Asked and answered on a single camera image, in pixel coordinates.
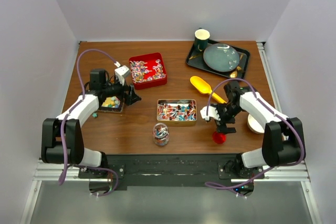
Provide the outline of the gold tin of lollipops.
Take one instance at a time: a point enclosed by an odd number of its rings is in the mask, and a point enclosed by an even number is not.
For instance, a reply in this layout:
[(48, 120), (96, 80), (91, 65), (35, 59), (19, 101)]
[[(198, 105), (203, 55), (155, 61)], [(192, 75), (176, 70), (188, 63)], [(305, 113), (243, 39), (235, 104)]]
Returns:
[(156, 120), (167, 126), (194, 126), (197, 121), (196, 100), (159, 99)]

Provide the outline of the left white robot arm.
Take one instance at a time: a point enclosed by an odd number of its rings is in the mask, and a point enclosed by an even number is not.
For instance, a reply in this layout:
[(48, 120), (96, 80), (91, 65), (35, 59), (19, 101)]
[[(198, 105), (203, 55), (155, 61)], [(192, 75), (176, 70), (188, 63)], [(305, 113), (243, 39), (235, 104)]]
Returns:
[(41, 158), (44, 163), (64, 166), (59, 182), (63, 183), (70, 166), (90, 169), (97, 178), (108, 174), (106, 154), (84, 146), (81, 128), (91, 114), (98, 111), (107, 98), (117, 97), (121, 104), (132, 105), (140, 101), (133, 85), (125, 78), (130, 74), (127, 66), (117, 67), (114, 80), (109, 81), (104, 69), (93, 69), (90, 80), (83, 85), (77, 101), (56, 118), (43, 121)]

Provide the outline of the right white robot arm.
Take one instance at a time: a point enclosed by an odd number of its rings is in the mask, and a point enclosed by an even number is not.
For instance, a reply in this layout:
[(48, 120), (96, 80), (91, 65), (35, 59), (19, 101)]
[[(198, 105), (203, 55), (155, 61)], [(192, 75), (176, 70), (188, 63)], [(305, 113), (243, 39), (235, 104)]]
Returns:
[(231, 162), (235, 175), (246, 178), (253, 168), (301, 163), (306, 156), (302, 122), (273, 108), (250, 83), (242, 87), (239, 82), (239, 78), (223, 81), (228, 102), (208, 104), (206, 108), (207, 115), (214, 118), (219, 134), (235, 133), (235, 128), (228, 124), (233, 124), (240, 112), (249, 113), (264, 129), (261, 148), (237, 154)]

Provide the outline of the yellow plastic scoop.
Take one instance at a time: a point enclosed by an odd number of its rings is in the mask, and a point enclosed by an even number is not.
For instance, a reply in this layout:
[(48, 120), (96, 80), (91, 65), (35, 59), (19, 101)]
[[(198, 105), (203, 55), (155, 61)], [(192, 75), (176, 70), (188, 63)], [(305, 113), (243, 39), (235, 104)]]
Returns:
[(190, 77), (190, 83), (201, 93), (201, 94), (208, 94), (211, 96), (212, 99), (217, 101), (218, 103), (226, 103), (226, 101), (213, 92), (211, 86), (202, 78), (198, 76)]

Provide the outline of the red jar lid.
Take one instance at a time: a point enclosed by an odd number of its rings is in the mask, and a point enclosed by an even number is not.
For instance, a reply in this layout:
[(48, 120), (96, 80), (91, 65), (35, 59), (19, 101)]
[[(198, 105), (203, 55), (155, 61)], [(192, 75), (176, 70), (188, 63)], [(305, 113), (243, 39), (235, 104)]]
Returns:
[(212, 140), (216, 144), (224, 144), (226, 142), (226, 135), (220, 132), (214, 132), (212, 135)]

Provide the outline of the red tin swirl lollipops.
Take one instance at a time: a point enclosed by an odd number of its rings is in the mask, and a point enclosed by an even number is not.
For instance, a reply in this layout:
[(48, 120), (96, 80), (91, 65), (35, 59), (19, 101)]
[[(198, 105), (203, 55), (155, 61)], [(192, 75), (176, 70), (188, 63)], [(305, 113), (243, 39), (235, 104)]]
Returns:
[(167, 84), (167, 73), (159, 52), (131, 57), (131, 78), (136, 90)]

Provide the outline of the tin of star candies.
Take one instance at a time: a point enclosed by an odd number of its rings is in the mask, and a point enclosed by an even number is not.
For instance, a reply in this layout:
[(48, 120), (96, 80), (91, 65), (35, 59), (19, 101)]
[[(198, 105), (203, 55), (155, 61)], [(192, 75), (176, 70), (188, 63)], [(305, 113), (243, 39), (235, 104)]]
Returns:
[(121, 113), (123, 105), (123, 101), (117, 96), (107, 97), (98, 111), (105, 113)]

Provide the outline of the clear plastic jar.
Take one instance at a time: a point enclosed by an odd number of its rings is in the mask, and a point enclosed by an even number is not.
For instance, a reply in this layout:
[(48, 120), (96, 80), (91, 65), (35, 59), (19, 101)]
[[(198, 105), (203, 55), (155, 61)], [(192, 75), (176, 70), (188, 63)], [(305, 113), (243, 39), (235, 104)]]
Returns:
[(157, 123), (153, 127), (153, 142), (157, 146), (165, 146), (169, 142), (169, 130), (164, 123)]

